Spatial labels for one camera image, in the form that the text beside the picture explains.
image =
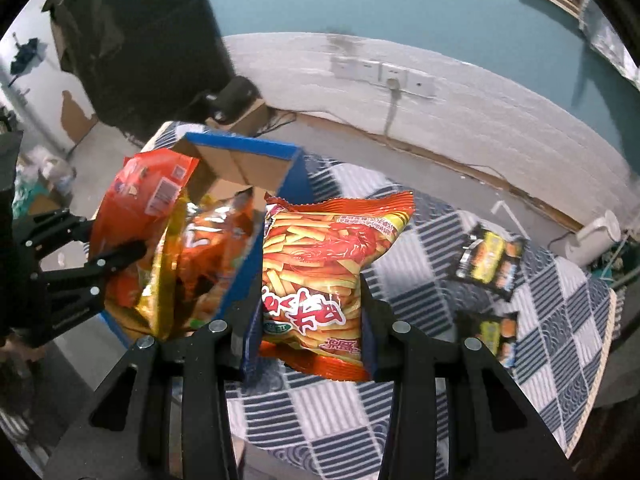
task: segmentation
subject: plastic bag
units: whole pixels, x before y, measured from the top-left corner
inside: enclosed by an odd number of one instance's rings
[[[470,310],[458,310],[455,324],[458,329],[458,339],[461,342],[467,337],[478,338],[496,356],[502,366],[508,370],[515,366],[517,312],[494,316]]]
[[[252,187],[218,202],[207,193],[188,223],[178,277],[185,301],[199,296],[188,320],[190,328],[199,328],[215,315],[226,290],[221,282],[233,277],[254,233],[253,207]]]
[[[126,159],[104,195],[92,229],[89,257],[132,240],[144,240],[146,255],[113,276],[106,297],[133,307],[150,279],[156,246],[169,214],[198,159],[166,148]]]
[[[483,286],[509,301],[526,243],[523,237],[505,240],[477,224],[467,235],[462,254],[449,274],[454,280]]]
[[[76,179],[76,170],[64,158],[54,155],[41,145],[35,146],[26,156],[58,192],[64,196],[71,193],[72,184]]]
[[[414,212],[411,192],[291,205],[267,197],[262,256],[263,355],[301,372],[366,380],[360,270],[382,256]]]
[[[174,326],[175,279],[186,222],[186,192],[181,192],[154,255],[151,277],[136,310],[148,321],[153,336],[165,340]]]

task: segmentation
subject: red snack bag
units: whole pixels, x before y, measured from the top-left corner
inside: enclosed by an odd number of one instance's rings
[[[260,352],[327,379],[368,380],[360,271],[396,241],[414,212],[413,194],[306,205],[266,199]]]
[[[159,148],[126,159],[104,194],[89,245],[89,257],[132,240],[144,240],[144,258],[113,276],[106,297],[136,306],[149,280],[154,252],[169,214],[198,159]]]
[[[188,223],[182,237],[178,277],[184,286],[185,300],[191,301],[203,277],[215,284],[232,272],[247,240],[254,233],[254,188],[215,202],[207,193],[199,212]]]

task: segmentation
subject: snack bag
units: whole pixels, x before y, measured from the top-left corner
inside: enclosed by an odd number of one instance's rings
[[[200,314],[192,316],[192,328],[199,328],[215,314],[210,311],[214,310],[213,302],[217,296],[207,293],[213,284],[232,276],[242,260],[247,240],[254,233],[253,207],[252,187],[218,202],[207,193],[198,212],[188,223],[178,277],[184,287],[185,301],[193,300],[197,294],[206,294],[196,302],[194,314]]]
[[[137,304],[169,214],[197,164],[197,158],[166,148],[125,160],[100,204],[89,257],[132,240],[144,240],[148,250],[144,258],[109,280],[108,300],[128,307]]]
[[[478,338],[496,356],[500,364],[511,372],[516,361],[517,312],[510,312],[505,316],[494,316],[470,310],[458,310],[455,324],[460,341],[464,341],[467,337]]]
[[[327,379],[367,380],[360,355],[360,270],[396,241],[414,212],[413,194],[307,205],[266,199],[267,344],[260,352]]]
[[[152,335],[162,341],[169,337],[174,326],[175,275],[182,249],[188,201],[186,192],[181,192],[156,248],[151,278],[136,306],[136,310],[148,321]]]
[[[467,235],[462,255],[450,268],[450,276],[492,290],[509,301],[527,239],[505,240],[477,224]]]

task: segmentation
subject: cardboard box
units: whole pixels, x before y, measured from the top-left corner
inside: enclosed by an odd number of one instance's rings
[[[212,118],[208,118],[205,122],[209,128],[214,130],[253,137],[261,127],[269,122],[269,107],[264,102],[264,99],[257,98],[235,123],[218,124]]]
[[[221,316],[230,303],[245,297],[248,284],[261,272],[264,231],[259,227],[264,219],[265,191],[291,203],[314,201],[306,174],[305,153],[284,142],[210,133],[186,134],[172,150],[200,160],[187,184],[194,203],[211,187],[213,195],[223,199],[254,186],[258,228],[244,262],[222,299],[218,310],[218,316]],[[125,344],[149,332],[145,320],[135,310],[109,303],[105,306],[110,314],[105,316],[105,321]]]
[[[41,213],[48,213],[49,211],[55,211],[60,209],[60,204],[56,203],[49,196],[36,195],[29,206],[30,215],[39,215]]]

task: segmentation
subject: black snack packet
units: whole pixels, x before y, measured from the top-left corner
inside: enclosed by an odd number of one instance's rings
[[[516,337],[518,335],[518,313],[504,316],[482,314],[470,310],[458,310],[455,324],[458,339],[476,337],[482,341],[500,364],[507,369],[513,368],[516,361]]]
[[[466,236],[462,253],[450,267],[449,275],[454,280],[488,288],[509,301],[526,243],[524,237],[505,240],[476,224]]]

